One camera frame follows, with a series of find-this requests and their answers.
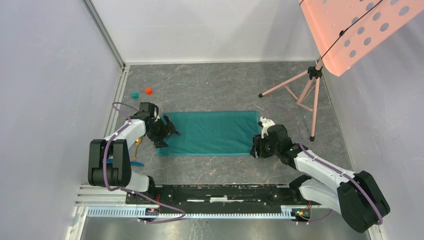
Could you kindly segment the blue knife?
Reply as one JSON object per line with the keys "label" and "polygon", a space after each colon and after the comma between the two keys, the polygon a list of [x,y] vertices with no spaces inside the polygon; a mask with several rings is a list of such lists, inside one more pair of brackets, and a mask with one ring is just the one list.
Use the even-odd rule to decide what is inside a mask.
{"label": "blue knife", "polygon": [[[112,159],[112,158],[108,158],[108,159],[107,159],[107,161],[106,161],[106,163],[107,163],[107,164],[111,164],[111,163],[113,163],[113,159]],[[132,167],[143,167],[143,166],[144,166],[144,164],[143,164],[143,163],[141,163],[141,162],[137,162],[137,161],[130,161],[130,165],[131,165]]]}

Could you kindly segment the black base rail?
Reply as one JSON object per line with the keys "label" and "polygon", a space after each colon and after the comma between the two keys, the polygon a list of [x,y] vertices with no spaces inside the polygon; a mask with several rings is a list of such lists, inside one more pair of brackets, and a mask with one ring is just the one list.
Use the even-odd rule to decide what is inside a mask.
{"label": "black base rail", "polygon": [[288,184],[163,184],[151,186],[146,197],[127,193],[126,204],[159,202],[161,214],[276,214],[281,206],[316,206]]}

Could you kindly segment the teal cube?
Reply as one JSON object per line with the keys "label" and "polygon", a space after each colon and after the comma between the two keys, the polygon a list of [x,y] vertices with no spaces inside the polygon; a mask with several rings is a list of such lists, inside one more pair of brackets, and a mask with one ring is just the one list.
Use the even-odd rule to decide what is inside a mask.
{"label": "teal cube", "polygon": [[138,99],[138,98],[139,98],[139,94],[138,94],[137,92],[133,92],[133,93],[131,94],[131,97],[132,97],[133,99]]}

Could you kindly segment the pink tripod stand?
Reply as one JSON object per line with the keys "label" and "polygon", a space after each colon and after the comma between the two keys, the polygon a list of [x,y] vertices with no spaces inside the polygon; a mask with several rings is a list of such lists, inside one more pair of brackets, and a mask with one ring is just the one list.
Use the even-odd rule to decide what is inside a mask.
{"label": "pink tripod stand", "polygon": [[[285,88],[296,100],[296,104],[310,112],[312,112],[312,125],[311,125],[311,134],[309,137],[309,140],[311,142],[314,142],[316,139],[316,123],[317,123],[317,110],[318,110],[318,101],[319,101],[319,93],[320,93],[320,83],[321,78],[323,77],[323,67],[324,62],[322,58],[320,57],[319,60],[316,61],[316,64],[314,66],[310,66],[307,68],[307,70],[299,73],[298,75],[289,78],[286,81],[283,81],[282,83],[264,91],[261,92],[258,97],[262,98],[265,95],[268,95],[272,93],[273,91],[279,89],[279,88]],[[299,96],[297,96],[290,88],[289,84],[292,83],[295,80],[298,80],[304,76],[308,75],[308,81],[306,85],[304,86],[302,92]],[[304,105],[304,100],[306,97],[314,91],[314,97],[313,97],[313,107],[308,107]]]}

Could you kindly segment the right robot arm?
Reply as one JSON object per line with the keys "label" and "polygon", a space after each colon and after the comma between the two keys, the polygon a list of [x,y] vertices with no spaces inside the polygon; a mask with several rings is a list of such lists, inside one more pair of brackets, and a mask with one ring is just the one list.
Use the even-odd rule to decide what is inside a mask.
{"label": "right robot arm", "polygon": [[294,143],[282,124],[260,118],[261,133],[253,137],[250,154],[256,159],[278,157],[303,175],[289,184],[289,199],[319,203],[342,216],[358,233],[381,225],[391,208],[374,177],[354,172],[318,157],[305,145]]}

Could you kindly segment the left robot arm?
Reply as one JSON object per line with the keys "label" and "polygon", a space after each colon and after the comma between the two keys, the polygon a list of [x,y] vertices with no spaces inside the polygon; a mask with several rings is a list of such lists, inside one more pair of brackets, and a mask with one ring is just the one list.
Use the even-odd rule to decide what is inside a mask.
{"label": "left robot arm", "polygon": [[153,203],[157,198],[157,190],[150,186],[153,180],[133,171],[129,149],[141,137],[148,137],[156,149],[165,148],[165,140],[171,135],[180,135],[180,132],[169,116],[160,116],[156,104],[141,102],[117,131],[90,142],[88,183],[110,191],[127,189],[138,192],[137,196],[145,204]]}

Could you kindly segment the orange cube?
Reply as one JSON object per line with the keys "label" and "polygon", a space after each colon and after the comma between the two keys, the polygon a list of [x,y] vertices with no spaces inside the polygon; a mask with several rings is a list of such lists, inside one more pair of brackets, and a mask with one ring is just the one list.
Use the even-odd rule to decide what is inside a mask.
{"label": "orange cube", "polygon": [[152,95],[153,94],[153,91],[152,91],[151,88],[146,88],[145,89],[145,92],[146,92],[147,95]]}

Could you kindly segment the teal cloth napkin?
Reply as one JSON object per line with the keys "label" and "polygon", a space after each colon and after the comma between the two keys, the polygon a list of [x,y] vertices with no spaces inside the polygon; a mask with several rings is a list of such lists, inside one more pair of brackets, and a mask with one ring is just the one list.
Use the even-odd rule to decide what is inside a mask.
{"label": "teal cloth napkin", "polygon": [[177,156],[248,156],[253,136],[259,135],[259,112],[192,111],[168,112],[180,135],[165,140],[160,157]]}

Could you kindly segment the pink perforated panel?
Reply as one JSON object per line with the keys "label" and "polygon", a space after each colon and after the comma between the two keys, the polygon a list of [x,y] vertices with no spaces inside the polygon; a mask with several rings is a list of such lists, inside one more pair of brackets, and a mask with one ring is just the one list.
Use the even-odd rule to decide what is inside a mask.
{"label": "pink perforated panel", "polygon": [[322,62],[341,76],[424,10],[422,0],[301,0]]}

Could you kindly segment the gold spoon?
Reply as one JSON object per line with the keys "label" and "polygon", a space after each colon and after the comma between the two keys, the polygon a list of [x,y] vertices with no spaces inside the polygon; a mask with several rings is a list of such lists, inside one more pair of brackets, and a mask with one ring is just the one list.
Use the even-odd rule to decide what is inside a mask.
{"label": "gold spoon", "polygon": [[140,144],[142,143],[143,138],[142,137],[138,137],[135,141],[135,150],[134,150],[134,156],[133,156],[133,162],[137,161],[137,155],[138,155],[138,148],[140,146]]}

